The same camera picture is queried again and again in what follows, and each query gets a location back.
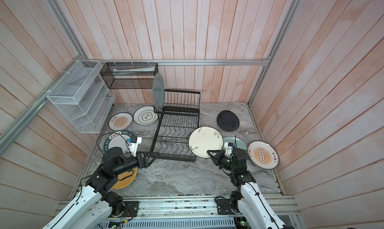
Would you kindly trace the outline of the orange sunburst plate left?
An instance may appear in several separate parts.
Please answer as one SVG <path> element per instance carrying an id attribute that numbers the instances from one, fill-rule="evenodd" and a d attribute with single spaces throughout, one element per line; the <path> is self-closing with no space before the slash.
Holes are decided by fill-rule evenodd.
<path id="1" fill-rule="evenodd" d="M 120 112 L 112 116 L 108 122 L 110 130 L 121 131 L 130 127 L 133 123 L 133 116 L 127 112 Z"/>

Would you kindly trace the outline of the cream floral plate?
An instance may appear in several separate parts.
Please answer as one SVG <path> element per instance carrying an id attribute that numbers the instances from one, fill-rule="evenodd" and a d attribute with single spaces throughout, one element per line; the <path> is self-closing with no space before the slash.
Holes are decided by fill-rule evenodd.
<path id="1" fill-rule="evenodd" d="M 223 146 L 223 137 L 219 131 L 211 127 L 201 127 L 194 130 L 189 138 L 189 148 L 191 152 L 203 159 L 210 156 L 208 150 L 220 151 Z"/>

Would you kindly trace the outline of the large teal green plate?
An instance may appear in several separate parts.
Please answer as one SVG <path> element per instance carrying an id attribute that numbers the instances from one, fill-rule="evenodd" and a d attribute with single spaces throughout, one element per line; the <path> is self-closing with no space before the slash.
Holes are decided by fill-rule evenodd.
<path id="1" fill-rule="evenodd" d="M 157 111 L 162 111 L 165 103 L 165 84 L 160 73 L 157 73 L 153 80 L 152 97 L 154 107 Z"/>

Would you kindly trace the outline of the light green flower plate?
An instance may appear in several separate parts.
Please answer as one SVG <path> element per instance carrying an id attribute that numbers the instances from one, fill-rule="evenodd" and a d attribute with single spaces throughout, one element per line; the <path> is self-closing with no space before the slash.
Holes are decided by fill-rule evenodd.
<path id="1" fill-rule="evenodd" d="M 236 148 L 242 149 L 244 151 L 247 151 L 248 146 L 244 141 L 242 141 L 239 138 L 235 138 L 233 136 L 228 136 L 223 138 L 223 146 L 222 149 L 225 150 L 225 143 L 233 143 L 236 144 Z"/>

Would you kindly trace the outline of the horizontal aluminium wall rail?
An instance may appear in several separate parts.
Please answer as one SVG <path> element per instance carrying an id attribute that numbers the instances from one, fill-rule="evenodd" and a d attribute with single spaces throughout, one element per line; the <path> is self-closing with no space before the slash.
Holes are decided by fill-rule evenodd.
<path id="1" fill-rule="evenodd" d="M 265 66 L 268 59 L 110 59 L 100 63 L 156 63 L 158 66 Z"/>

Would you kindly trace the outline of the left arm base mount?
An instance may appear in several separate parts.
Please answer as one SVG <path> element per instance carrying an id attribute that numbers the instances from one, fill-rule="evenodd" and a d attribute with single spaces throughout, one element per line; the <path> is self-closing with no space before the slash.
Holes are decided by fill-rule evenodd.
<path id="1" fill-rule="evenodd" d="M 104 201 L 112 209 L 112 217 L 129 217 L 135 218 L 138 214 L 139 201 L 123 200 L 123 197 L 115 192 L 108 192 L 102 196 L 101 201 Z"/>

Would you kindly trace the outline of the aluminium front rail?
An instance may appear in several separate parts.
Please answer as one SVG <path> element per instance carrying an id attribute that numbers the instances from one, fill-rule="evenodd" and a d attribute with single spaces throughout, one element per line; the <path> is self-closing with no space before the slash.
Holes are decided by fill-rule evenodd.
<path id="1" fill-rule="evenodd" d="M 264 195 L 278 216 L 300 215 L 293 196 Z M 124 197 L 124 202 L 139 202 L 136 219 L 179 219 L 219 217 L 215 196 Z"/>

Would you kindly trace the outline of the orange sunburst plate right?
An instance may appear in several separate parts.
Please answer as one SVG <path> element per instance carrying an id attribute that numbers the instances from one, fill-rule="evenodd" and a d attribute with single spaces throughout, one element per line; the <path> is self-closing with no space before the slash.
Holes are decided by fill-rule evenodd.
<path id="1" fill-rule="evenodd" d="M 263 141 L 251 142 L 248 146 L 248 156 L 252 163 L 265 170 L 276 169 L 280 163 L 277 151 Z"/>

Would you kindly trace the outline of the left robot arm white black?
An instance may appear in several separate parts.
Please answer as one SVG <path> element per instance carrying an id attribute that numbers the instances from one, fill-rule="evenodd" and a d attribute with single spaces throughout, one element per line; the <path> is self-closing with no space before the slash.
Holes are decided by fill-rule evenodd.
<path id="1" fill-rule="evenodd" d="M 44 228 L 91 229 L 109 216 L 121 218 L 126 206 L 123 198 L 111 191 L 118 182 L 118 176 L 134 169 L 149 167 L 159 155 L 138 152 L 136 157 L 127 158 L 121 148 L 108 150 L 78 195 Z"/>

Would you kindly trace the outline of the black wire dish rack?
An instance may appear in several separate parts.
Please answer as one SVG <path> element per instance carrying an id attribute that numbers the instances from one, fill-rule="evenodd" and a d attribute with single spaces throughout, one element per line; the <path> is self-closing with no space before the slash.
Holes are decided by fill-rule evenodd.
<path id="1" fill-rule="evenodd" d="M 165 101 L 154 111 L 159 123 L 150 153 L 158 159 L 195 162 L 189 138 L 200 122 L 201 93 L 190 90 L 165 90 Z"/>

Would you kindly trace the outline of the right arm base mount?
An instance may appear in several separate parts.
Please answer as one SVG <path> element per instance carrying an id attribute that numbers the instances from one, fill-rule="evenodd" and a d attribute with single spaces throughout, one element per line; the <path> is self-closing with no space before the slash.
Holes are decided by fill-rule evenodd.
<path id="1" fill-rule="evenodd" d="M 240 208 L 239 203 L 248 205 L 250 202 L 249 199 L 250 197 L 243 196 L 240 191 L 233 191 L 229 199 L 226 199 L 223 196 L 217 196 L 214 198 L 214 201 L 217 204 L 219 215 L 245 216 L 244 212 L 247 212 L 248 209 L 245 209 L 245 206 Z"/>

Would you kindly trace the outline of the white plate black outline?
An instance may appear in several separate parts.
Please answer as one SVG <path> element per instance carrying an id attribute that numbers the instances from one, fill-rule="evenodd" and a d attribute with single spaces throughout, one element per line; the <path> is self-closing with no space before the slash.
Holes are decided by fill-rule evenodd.
<path id="1" fill-rule="evenodd" d="M 158 120 L 153 106 L 142 106 L 133 115 L 133 121 L 139 126 L 151 125 Z"/>

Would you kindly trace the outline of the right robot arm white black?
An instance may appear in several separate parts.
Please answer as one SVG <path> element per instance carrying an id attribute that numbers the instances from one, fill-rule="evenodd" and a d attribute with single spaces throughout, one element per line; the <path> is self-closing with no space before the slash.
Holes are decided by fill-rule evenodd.
<path id="1" fill-rule="evenodd" d="M 252 229 L 288 229 L 262 195 L 259 186 L 247 169 L 247 153 L 233 149 L 230 156 L 224 150 L 208 150 L 207 154 L 219 169 L 227 174 L 237 188 L 229 199 L 214 199 L 220 215 L 242 214 Z"/>

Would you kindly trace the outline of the orange sunburst plate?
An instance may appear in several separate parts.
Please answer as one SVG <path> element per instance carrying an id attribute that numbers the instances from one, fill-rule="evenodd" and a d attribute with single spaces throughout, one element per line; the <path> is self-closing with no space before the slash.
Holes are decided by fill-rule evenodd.
<path id="1" fill-rule="evenodd" d="M 110 130 L 121 131 L 130 127 L 133 123 L 133 116 L 127 112 L 120 112 L 112 116 L 108 122 Z"/>
<path id="2" fill-rule="evenodd" d="M 251 142 L 248 146 L 248 156 L 252 163 L 265 170 L 276 169 L 280 163 L 277 151 L 263 141 Z"/>

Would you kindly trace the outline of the yellow woven round mat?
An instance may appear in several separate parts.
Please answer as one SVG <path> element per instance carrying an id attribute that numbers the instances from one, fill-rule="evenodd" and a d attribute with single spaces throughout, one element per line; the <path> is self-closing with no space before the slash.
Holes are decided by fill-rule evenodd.
<path id="1" fill-rule="evenodd" d="M 129 186 L 136 178 L 137 172 L 138 172 L 138 169 L 135 168 L 133 170 L 130 170 L 128 172 L 124 172 L 118 175 L 118 181 L 115 183 L 115 185 L 112 188 L 119 190 Z"/>

